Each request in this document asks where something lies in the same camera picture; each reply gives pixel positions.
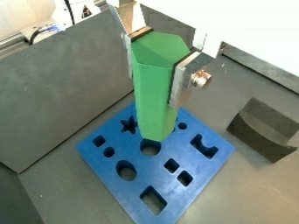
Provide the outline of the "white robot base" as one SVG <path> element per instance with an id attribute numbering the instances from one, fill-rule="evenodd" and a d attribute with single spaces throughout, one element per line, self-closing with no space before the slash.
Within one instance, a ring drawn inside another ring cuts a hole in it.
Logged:
<path id="1" fill-rule="evenodd" d="M 93 0 L 53 0 L 52 17 L 65 26 L 72 26 L 100 13 Z"/>

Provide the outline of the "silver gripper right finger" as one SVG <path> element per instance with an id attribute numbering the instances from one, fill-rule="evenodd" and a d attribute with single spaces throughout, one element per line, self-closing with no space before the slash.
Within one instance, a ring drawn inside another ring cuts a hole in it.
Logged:
<path id="1" fill-rule="evenodd" d="M 176 64 L 172 76 L 172 88 L 168 105 L 177 109 L 189 99 L 193 88 L 205 88 L 211 84 L 211 75 L 205 66 L 212 57 L 204 52 L 192 52 Z"/>

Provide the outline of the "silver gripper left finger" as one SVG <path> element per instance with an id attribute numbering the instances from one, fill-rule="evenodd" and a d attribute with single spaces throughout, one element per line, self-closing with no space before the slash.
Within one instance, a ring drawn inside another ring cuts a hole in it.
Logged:
<path id="1" fill-rule="evenodd" d="M 128 77 L 132 77 L 130 44 L 153 29 L 145 25 L 141 5 L 137 1 L 106 1 L 106 5 L 121 30 Z"/>

